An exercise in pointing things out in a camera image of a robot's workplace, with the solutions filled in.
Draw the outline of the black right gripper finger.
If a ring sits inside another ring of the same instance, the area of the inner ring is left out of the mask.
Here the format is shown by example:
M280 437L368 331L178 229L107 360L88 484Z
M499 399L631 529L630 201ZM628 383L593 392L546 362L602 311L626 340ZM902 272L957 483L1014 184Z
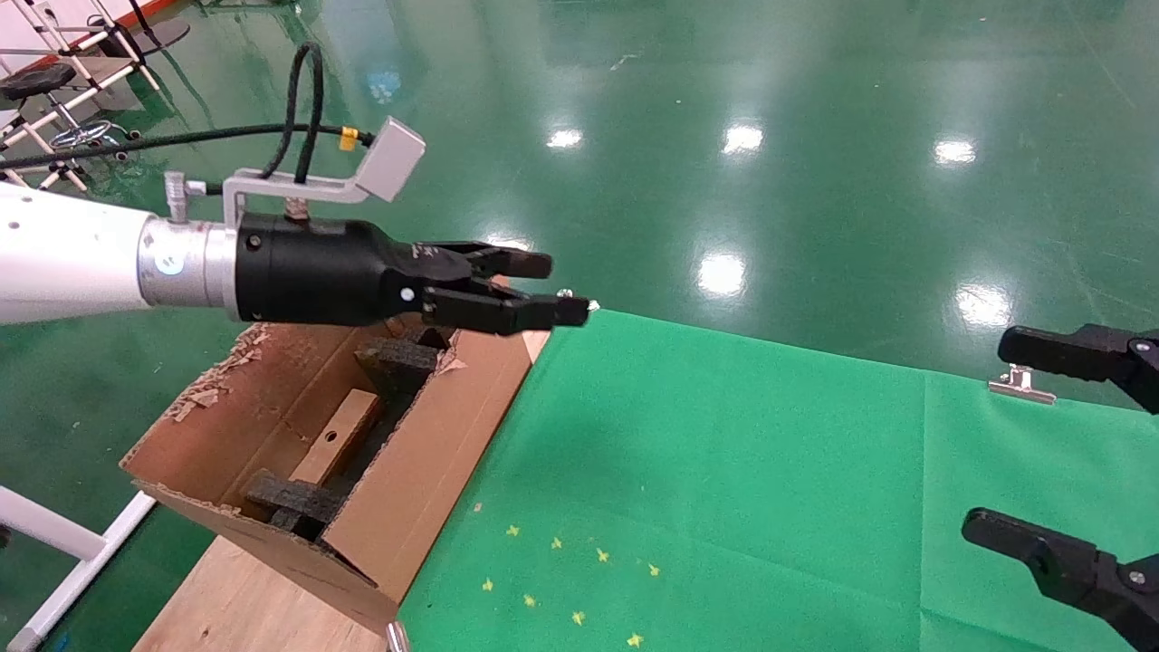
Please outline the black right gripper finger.
M998 358L1084 381L1109 381L1149 413L1158 413L1158 331L1085 323L1072 334L1009 327Z
M1022 562L1043 598L1105 620L1135 651L1158 649L1158 554L1121 562L1089 541L993 510L969 511L962 536Z

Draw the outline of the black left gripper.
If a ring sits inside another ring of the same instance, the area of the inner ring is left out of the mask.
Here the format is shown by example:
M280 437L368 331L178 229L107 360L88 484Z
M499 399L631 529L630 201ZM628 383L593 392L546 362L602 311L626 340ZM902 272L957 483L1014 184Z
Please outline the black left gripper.
M495 284L466 292L435 288L551 272L547 254L484 241L403 243L365 220L291 224L285 217L247 214L236 230L241 321L369 327L421 310L431 325L501 337L584 327L592 313L586 296L529 294Z

